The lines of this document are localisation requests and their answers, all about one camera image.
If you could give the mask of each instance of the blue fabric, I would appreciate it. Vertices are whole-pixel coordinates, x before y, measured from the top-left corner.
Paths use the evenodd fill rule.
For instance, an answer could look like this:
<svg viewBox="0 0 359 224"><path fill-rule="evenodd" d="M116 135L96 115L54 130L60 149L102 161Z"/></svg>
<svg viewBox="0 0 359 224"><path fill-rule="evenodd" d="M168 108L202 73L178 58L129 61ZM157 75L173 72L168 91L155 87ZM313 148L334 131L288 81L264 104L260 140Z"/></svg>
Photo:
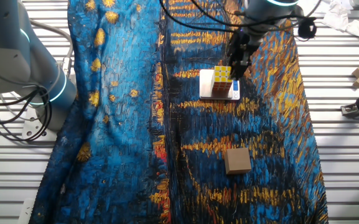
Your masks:
<svg viewBox="0 0 359 224"><path fill-rule="evenodd" d="M185 0L169 9L210 22ZM267 35L239 101L200 101L198 71L224 63L229 35L173 24L157 0L71 0L68 21L78 98L30 223L327 223L291 31ZM252 169L226 175L237 147Z"/></svg>

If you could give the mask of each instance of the gray robot arm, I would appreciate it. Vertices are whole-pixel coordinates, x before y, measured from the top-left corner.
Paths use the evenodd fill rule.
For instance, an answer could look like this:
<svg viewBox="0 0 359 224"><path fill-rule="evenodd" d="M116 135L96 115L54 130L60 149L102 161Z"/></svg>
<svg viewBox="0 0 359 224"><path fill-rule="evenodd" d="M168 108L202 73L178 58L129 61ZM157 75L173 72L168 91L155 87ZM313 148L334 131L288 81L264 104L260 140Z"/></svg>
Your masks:
<svg viewBox="0 0 359 224"><path fill-rule="evenodd" d="M52 104L48 128L58 131L76 95L74 84L65 76L68 69L63 71L57 66L38 39L23 4L17 0L0 0L0 76L3 77L0 77L0 93L15 91L26 96L34 91L26 86L45 87ZM42 100L38 96L31 103L41 105ZM37 113L42 114L42 110L38 107Z"/></svg>

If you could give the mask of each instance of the white platform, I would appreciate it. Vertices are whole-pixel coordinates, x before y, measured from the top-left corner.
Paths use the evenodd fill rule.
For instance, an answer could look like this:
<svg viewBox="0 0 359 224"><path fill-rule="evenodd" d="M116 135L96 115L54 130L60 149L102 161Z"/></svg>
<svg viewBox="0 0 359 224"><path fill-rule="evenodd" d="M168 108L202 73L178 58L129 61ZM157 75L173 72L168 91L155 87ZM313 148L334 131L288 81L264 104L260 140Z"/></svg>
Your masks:
<svg viewBox="0 0 359 224"><path fill-rule="evenodd" d="M23 2L30 17L68 32L67 1ZM317 17L316 39L297 44L327 188L330 224L359 224L359 121L343 118L339 110L359 97L351 76L359 66L359 40L329 29L321 24L322 15ZM359 11L352 12L350 21L354 18L359 19ZM68 50L63 37L42 29L35 33L57 60L63 59L61 55ZM11 117L9 112L1 115ZM21 134L23 124L9 126ZM37 193L51 151L48 146L20 147L0 137L0 224L17 223L24 200Z"/></svg>

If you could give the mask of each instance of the black cable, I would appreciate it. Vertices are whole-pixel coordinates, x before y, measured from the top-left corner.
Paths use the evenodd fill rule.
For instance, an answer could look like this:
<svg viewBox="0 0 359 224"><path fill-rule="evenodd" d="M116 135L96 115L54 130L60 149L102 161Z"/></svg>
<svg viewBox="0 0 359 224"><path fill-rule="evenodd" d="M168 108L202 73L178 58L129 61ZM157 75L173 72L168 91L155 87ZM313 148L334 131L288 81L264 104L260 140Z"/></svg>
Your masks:
<svg viewBox="0 0 359 224"><path fill-rule="evenodd" d="M164 3L162 2L162 0L159 0L160 2L160 5L161 5L161 8L162 10L165 12L165 14L170 18L172 19L174 22L182 25L182 26L185 26L185 27L188 27L188 28L191 28L191 29L198 29L198 30L209 30L209 31L219 31L219 32L231 32L231 33L234 33L235 31L233 30L228 30L228 29L219 29L219 28L206 28L206 27L197 27L197 26L192 26L192 25L188 25L184 22L180 22L179 20L175 19L171 14L169 14L167 8L165 7Z"/></svg>
<svg viewBox="0 0 359 224"><path fill-rule="evenodd" d="M225 7L221 4L221 3L219 3L219 0L215 0L215 3L217 3L221 8L222 8L222 10L226 13L226 16L229 14L229 15L232 15L232 16L238 16L237 14L235 14L235 13L232 13L232 12L229 12L229 11L227 11L226 9L225 9Z"/></svg>
<svg viewBox="0 0 359 224"><path fill-rule="evenodd" d="M265 23L268 23L268 22L273 22L273 21L278 21L280 19L290 19L290 18L300 18L300 19L305 19L306 17L305 16L298 16L298 15L286 15L286 16L278 16L278 17L275 17L275 18L272 18L272 19L266 19L264 21L260 21L260 22L254 22L254 23L251 23L251 24L232 24L232 23L229 23L229 22L224 22L224 21L221 21L213 16L211 16L208 12L206 12L199 4L197 4L197 2L195 0L190 0L197 8L198 10L200 10L200 12L204 15L206 15L208 18L214 20L215 22L218 22L222 25L225 25L225 26L232 26L232 27L251 27L251 26L256 26L256 25L260 25L260 24L265 24Z"/></svg>
<svg viewBox="0 0 359 224"><path fill-rule="evenodd" d="M20 110L20 112L13 118L6 120L6 121L0 121L0 124L7 124L10 123L12 121L17 120L18 118L20 118L20 116L22 115L22 113L24 113L24 111L26 110L27 106L29 105L29 103L31 102L31 100L37 95L37 91L33 91L33 93L31 94L31 97L29 98L29 100L24 104L23 108Z"/></svg>
<svg viewBox="0 0 359 224"><path fill-rule="evenodd" d="M44 105L46 105L47 102L47 97L42 97L42 101L44 102ZM37 138L41 137L41 135L43 135L43 133L45 132L45 130L48 128L49 124L50 124L50 120L52 119L52 106L49 103L48 107L45 107L45 112L44 112L44 122L42 123L41 128L39 129L39 131L37 133L35 133L33 136L27 138L27 139L22 139L17 137L16 135L14 135L12 132L10 132L10 130L8 128L6 128L5 125L1 125L6 132L8 132L13 138L10 138L7 134L4 134L0 131L0 135L2 135L4 138L10 140L10 141L19 141L19 142L30 142L33 140L36 140Z"/></svg>
<svg viewBox="0 0 359 224"><path fill-rule="evenodd" d="M11 105L15 105L15 104L18 104L20 102L23 102L24 100L30 98L32 96L32 94L34 94L34 92L38 92L37 90L34 90L33 92L29 93L27 96L19 99L19 100L16 100L16 101L12 101L12 102L9 102L9 103L0 103L0 106L11 106Z"/></svg>

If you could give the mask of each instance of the starry night painting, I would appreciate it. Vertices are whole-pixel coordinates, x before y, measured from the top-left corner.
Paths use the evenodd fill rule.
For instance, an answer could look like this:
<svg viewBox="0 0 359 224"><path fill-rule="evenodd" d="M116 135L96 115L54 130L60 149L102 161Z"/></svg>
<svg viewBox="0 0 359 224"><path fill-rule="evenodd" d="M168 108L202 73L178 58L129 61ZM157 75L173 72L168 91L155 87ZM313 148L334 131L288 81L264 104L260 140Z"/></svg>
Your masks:
<svg viewBox="0 0 359 224"><path fill-rule="evenodd" d="M190 0L164 3L219 27ZM237 1L199 3L240 22ZM69 0L68 23L78 96L30 223L328 223L291 29L267 33L225 101L200 99L199 71L226 64L228 33L176 24L158 0ZM251 171L226 175L239 147Z"/></svg>

